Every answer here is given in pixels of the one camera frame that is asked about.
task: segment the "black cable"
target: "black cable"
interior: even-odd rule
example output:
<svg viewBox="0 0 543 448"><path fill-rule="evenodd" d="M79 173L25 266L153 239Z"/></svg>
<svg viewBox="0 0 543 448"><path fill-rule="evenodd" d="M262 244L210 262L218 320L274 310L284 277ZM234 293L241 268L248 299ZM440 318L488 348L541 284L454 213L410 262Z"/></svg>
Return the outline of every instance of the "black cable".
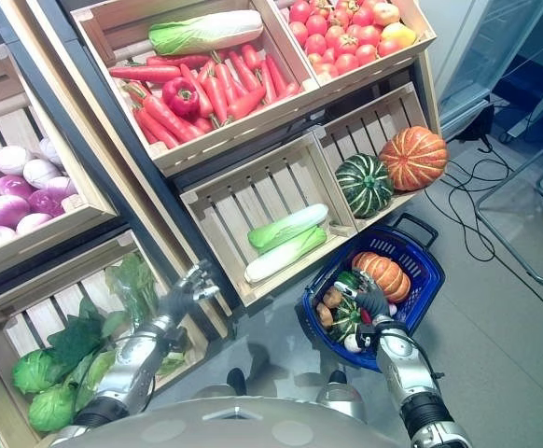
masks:
<svg viewBox="0 0 543 448"><path fill-rule="evenodd" d="M520 277L512 268L510 268L496 253L495 253L495 246L494 246L494 243L489 239L489 237L483 233L480 229L480 225L479 225L479 217L477 215L477 210L476 210L476 207L475 207L475 200L474 198L472 197L472 195L470 194L471 192L473 191L482 191L482 190L487 190L487 189L492 189L494 188L497 184L493 185L492 187L489 187L487 189L467 189L466 188L466 185L468 185L468 183L470 183L471 180L474 180L474 179L477 179L477 180L483 180L483 181L502 181L502 180L505 180L509 173L510 172L513 172L514 170L512 168L509 167L509 165L506 163L506 161L499 155L497 154L495 151L490 151L490 152L493 152L495 154L496 157L498 157L501 161L496 161L494 159L483 159L481 161L478 161L476 162L474 165L473 165L473 168L471 169L470 173L468 172L468 170L464 169L461 165L459 165L457 162L455 161L449 161L449 163L453 163L454 165L458 166L459 168L462 169L462 171L469 176L469 179L465 182L462 182L460 181L458 178L456 178L455 176L453 175L450 175L450 174L446 174L446 176L448 176L450 179L452 179L454 182L456 182L458 185L457 186L453 186L452 184L450 184L449 182L446 182L445 180L441 179L440 181L448 186L450 186L452 189L450 190L449 194L448 194L448 205L450 206L452 212L454 213L455 217L452 217L450 216L448 213L446 213L445 211L443 211L436 203L435 201L429 196L429 193L427 193L427 189L425 189L425 196L427 198L428 201L431 202L431 204L442 214L444 215L446 218L448 218L450 221L453 221L455 222L456 224L460 225L462 227L462 230L463 230L463 238L464 238L464 242L465 242L465 247L466 247L466 252L468 253L468 255L477 260L477 261L481 261L481 262L488 262L488 261L491 261L492 259L496 259L504 268L506 268L510 273L512 273L517 279L519 279L523 285L525 285L538 299L539 301L541 301L541 303L543 303L543 298L541 297L541 295L531 286L529 285L522 277ZM474 175L474 172L476 171L476 168L477 166L482 163L482 162L485 162L485 161L492 161L494 163L499 163L500 165L503 165L503 166L506 166L507 167L507 170L509 169L509 171L507 171L507 175L506 177L504 177L503 179L486 179L484 177L482 178L479 178L478 176L475 176ZM464 220L460 217L460 214L458 213L458 211L456 210L456 208L454 207L453 205L453 202L452 202L452 197L454 195L454 193L456 191L463 191L466 196L468 197L468 199L470 200L470 203L472 205L472 209L473 209L473 215L474 215L474 218L475 218L475 227L472 227L468 224L466 224L464 222ZM474 254L472 252L472 250L470 249L469 247L469 244L468 244L468 239L467 239L467 231L472 231L474 233L477 234L477 236L479 237L479 240L480 242L482 243L483 245L483 248L490 254L490 256L488 258L481 258L481 257L478 257L476 254Z"/></svg>

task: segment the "electrical cord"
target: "electrical cord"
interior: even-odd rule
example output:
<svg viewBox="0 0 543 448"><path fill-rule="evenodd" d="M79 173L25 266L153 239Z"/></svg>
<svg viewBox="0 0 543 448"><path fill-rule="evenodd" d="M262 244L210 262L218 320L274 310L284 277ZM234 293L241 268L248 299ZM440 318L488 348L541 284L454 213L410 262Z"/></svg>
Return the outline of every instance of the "electrical cord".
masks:
<svg viewBox="0 0 543 448"><path fill-rule="evenodd" d="M506 268L510 273L512 273L518 280L520 280L526 287L527 289L529 289L538 299L539 301L541 301L541 303L543 303L543 298L541 297L541 295L531 286L529 285L529 283L527 283L522 277L520 277L512 268L510 268L510 266L508 266L496 253L495 253L495 246L494 246L494 243L492 242L492 240L483 232L481 231L480 229L480 223L479 223L479 217L477 215L477 211L476 211L476 207L475 207L475 200L474 198L472 197L472 195L470 194L471 192L476 192L476 191L486 191L488 189L492 189L494 188L497 184L491 186L491 187L488 187L486 189L467 189L466 188L466 185L468 185L472 180L482 180L482 181L487 181L487 182L501 182L502 180L505 180L508 176L509 176L509 173L513 172L514 170L506 163L506 161L499 155L497 154L497 152L495 152L493 149L491 149L490 151L487 151L489 153L494 153L495 156L499 159L499 161L497 160L494 160L494 159L482 159L481 161L478 161L476 162L474 165L473 165L473 168L471 169L471 171L469 172L468 170L464 169L460 164L458 164L457 162L455 161L449 161L449 163L452 163L456 166L458 166L459 168L462 169L462 171L468 175L468 180L466 181L461 181L459 180L457 177L455 177L454 175L451 175L451 174L445 174L447 177L449 177L451 180L453 180L457 185L453 185L451 184L450 182L447 182L443 179L440 179L440 182L442 182L443 184L446 184L448 185L449 187L451 187L452 189L450 190L450 192L448 193L448 205L450 206L450 209L451 211L453 212L454 216L455 217L452 217L451 215L449 215L448 213L446 213L441 207L439 207L435 201L433 200L433 198L431 198L431 196L429 196L429 193L427 192L427 189L425 189L425 197L427 198L428 201L431 202L431 204L442 214L444 215L446 218L448 218L450 221L452 222L455 222L456 224L460 225L462 227L462 230L463 230L463 238L464 238L464 242L465 242L465 248L466 248L466 252L468 253L468 255L475 259L476 261L480 261L480 262L489 262L493 259L496 259L504 268ZM481 163L485 163L487 161L491 161L492 163L495 163L495 164L500 164L502 166L504 166L507 170L506 172L506 176L504 178L493 178L493 179L487 179L485 177L478 177L478 176L475 176L474 173L477 169L477 167L481 164ZM473 215L474 215L474 226L472 225L469 225L467 223L465 223L465 221L462 219L462 217L460 216L460 214L458 213L458 210L454 207L454 204L453 204L453 195L455 192L457 191L462 191L465 193L466 197L469 199L471 205L472 205L472 210L473 210ZM487 251L487 253L489 254L487 257L485 258L482 258L480 256L478 256L477 254L475 254L470 246L469 246L469 243L468 243L468 234L467 232L473 232L477 235L477 237L479 238L479 241L481 242L482 246L483 246L483 249L485 251Z"/></svg>

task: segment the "basket handle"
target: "basket handle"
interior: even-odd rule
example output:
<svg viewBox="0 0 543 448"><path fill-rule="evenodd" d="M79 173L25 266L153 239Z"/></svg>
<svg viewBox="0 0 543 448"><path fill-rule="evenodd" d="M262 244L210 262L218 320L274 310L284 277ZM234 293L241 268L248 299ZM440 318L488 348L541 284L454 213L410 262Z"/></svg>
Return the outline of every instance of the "basket handle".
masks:
<svg viewBox="0 0 543 448"><path fill-rule="evenodd" d="M415 217L409 213L403 213L402 215L400 215L392 227L394 227L394 229L397 229L398 224L400 224L400 221L402 221L402 219L406 219L416 224L417 226L425 230L427 233L431 234L431 238L429 239L429 241L424 244L425 249L428 249L436 241L436 239L439 236L439 232L436 231L433 227L431 227L429 224L424 222L422 219Z"/></svg>

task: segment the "metal frame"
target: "metal frame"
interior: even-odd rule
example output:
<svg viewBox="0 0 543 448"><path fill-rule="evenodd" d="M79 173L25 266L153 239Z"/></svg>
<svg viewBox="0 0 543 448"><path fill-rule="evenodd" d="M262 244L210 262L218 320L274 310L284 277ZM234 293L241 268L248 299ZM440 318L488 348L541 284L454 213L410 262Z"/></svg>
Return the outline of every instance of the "metal frame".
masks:
<svg viewBox="0 0 543 448"><path fill-rule="evenodd" d="M512 254L512 256L523 266L523 268L526 270L526 272L531 275L537 282L543 284L543 275L539 274L535 269L531 267L531 265L524 259L521 254L518 253L518 251L510 244L510 242L506 239L504 235L502 235L495 226L489 222L489 219L487 219L486 216L483 215L483 213L480 210L480 205L488 199L490 196L492 196L494 193L496 193L498 190L500 190L502 187L504 187L510 180L514 179L517 175L519 175L522 171L524 171L528 166L530 166L534 161L536 161L539 157L543 155L543 150L537 152L535 156L533 156L531 159L526 161L520 168L518 168L510 177L508 177L506 180L500 182L497 186L495 186L493 189L488 191L486 194L484 194L475 204L475 213L477 214L477 217L480 219L480 221L485 224L485 226L495 235L495 237L499 240L499 242L506 247L508 252ZM541 176L537 182L537 192L541 196L543 194L541 191L539 191L539 184L543 180L543 176Z"/></svg>

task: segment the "wooden crate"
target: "wooden crate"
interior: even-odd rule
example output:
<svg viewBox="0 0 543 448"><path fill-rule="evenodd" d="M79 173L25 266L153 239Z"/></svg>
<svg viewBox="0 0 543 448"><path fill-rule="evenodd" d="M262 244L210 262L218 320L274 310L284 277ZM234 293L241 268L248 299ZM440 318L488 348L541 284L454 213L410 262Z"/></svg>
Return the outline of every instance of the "wooden crate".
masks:
<svg viewBox="0 0 543 448"><path fill-rule="evenodd" d="M0 246L0 272L50 249L115 216L115 212L80 165L71 148L22 79L6 46L0 46L0 147L20 145L38 152L39 140L49 137L78 195L64 201L64 215L37 230Z"/></svg>
<svg viewBox="0 0 543 448"><path fill-rule="evenodd" d="M208 13L236 9L256 9L261 14L264 30L255 46L261 55L270 53L288 81L310 79L311 74L293 48L289 36L266 0L182 0L176 2L143 0L111 0L72 12L77 28L115 93L129 122L139 135L147 153L165 175L171 175L227 150L244 139L251 139L294 117L299 108L310 102L307 92L266 107L245 119L224 126L203 137L168 150L163 143L149 145L138 128L130 108L128 94L119 88L107 68L128 61L142 63L154 54L147 40L153 23L182 21Z"/></svg>
<svg viewBox="0 0 543 448"><path fill-rule="evenodd" d="M346 93L348 91L352 91L353 87L355 86L362 87L380 78L387 77L394 72L395 67L400 69L413 63L417 55L424 51L436 38L435 32L431 28L431 25L427 21L425 15L415 0L388 1L389 3L392 3L398 7L402 22L404 22L405 25L414 30L414 32L417 34L416 42L410 47L380 58L373 63L368 63L362 67L358 67L352 72L346 73L324 83L324 80L320 79L314 72L313 67L309 63L307 55L300 47L296 37L294 37L290 31L290 28L288 27L288 7L294 3L294 0L282 1L281 9L276 6L275 2L268 0L271 10L278 18L278 21L282 23L282 26L284 26L286 33L290 35L292 45L302 58L303 63L307 66L311 77L317 79L319 84L322 85L319 93L324 95L335 91L344 91L344 93ZM337 3L337 0L330 0L330 2L335 4Z"/></svg>
<svg viewBox="0 0 543 448"><path fill-rule="evenodd" d="M348 205L311 133L181 195L245 305L268 294L355 234ZM327 241L256 285L244 269L258 257L246 234L307 205L329 208Z"/></svg>
<svg viewBox="0 0 543 448"><path fill-rule="evenodd" d="M385 143L401 129L425 126L425 116L411 82L388 94L363 105L356 110L315 130L315 136L323 148L332 177L344 161L356 153L377 156ZM403 203L412 199L418 191L398 193L390 204L374 217L357 219L352 215L359 231L381 219Z"/></svg>
<svg viewBox="0 0 543 448"><path fill-rule="evenodd" d="M127 231L0 297L1 447L33 447L41 440L27 420L30 400L12 385L12 367L22 355L47 346L47 337L63 328L66 315L77 314L84 296L105 312L122 309L120 299L110 294L104 282L104 268L137 250L141 248ZM165 292L162 282L158 292ZM190 342L185 364L169 376L158 378L157 388L169 384L205 357L208 342L195 322L187 316L180 325L187 329Z"/></svg>

